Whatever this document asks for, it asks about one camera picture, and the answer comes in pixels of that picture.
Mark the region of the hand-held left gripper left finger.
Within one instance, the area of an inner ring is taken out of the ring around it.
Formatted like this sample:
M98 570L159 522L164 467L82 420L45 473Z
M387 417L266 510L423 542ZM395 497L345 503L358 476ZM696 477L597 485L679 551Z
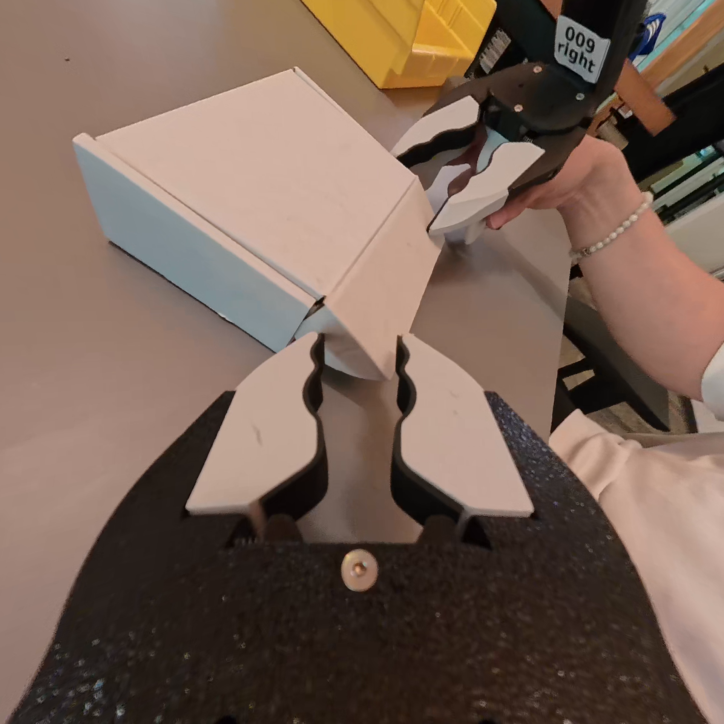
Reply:
M237 385L187 513L302 518L323 500L329 484L319 416L324 343L321 333L305 334Z

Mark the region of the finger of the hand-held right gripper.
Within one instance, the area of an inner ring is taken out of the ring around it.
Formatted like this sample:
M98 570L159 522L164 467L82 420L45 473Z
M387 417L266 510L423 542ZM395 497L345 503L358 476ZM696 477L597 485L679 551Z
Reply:
M390 151L405 167L427 163L439 153L463 149L476 136L480 104L467 95L415 122Z
M493 150L487 165L454 194L448 193L448 186L462 174L463 165L442 167L426 191L435 212L428 234L441 237L466 229L501 209L512 184L544 154L545 150L534 143L502 143Z

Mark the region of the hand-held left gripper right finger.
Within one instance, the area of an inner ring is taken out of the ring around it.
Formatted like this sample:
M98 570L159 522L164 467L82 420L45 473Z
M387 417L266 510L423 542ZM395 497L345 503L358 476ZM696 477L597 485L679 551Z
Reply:
M528 518L534 505L486 398L413 334L397 340L391 493L412 518Z

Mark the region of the yellow plastic bin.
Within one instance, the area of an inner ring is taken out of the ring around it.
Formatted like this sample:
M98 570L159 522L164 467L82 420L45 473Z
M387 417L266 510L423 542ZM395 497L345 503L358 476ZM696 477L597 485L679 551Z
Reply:
M379 89L439 87L473 62L495 1L304 1Z

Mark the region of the white cardboard box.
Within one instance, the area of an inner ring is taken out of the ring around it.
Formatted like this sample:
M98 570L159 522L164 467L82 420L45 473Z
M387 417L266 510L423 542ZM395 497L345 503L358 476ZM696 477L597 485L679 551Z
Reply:
M299 68L72 141L104 237L273 352L381 381L442 248L419 178Z

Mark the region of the person's right forearm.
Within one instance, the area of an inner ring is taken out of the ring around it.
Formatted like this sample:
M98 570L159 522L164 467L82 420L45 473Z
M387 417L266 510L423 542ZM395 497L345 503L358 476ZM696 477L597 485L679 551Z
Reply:
M629 357L722 420L722 281L677 248L650 206L614 240L572 257Z

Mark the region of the person's right hand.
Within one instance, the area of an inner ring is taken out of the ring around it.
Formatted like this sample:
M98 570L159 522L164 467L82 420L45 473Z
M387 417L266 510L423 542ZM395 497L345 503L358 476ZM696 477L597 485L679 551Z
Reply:
M586 136L551 180L511 195L486 218L486 226L500 230L526 210L556 210L572 251L581 252L614 240L649 206L650 198L638 188L623 153Z

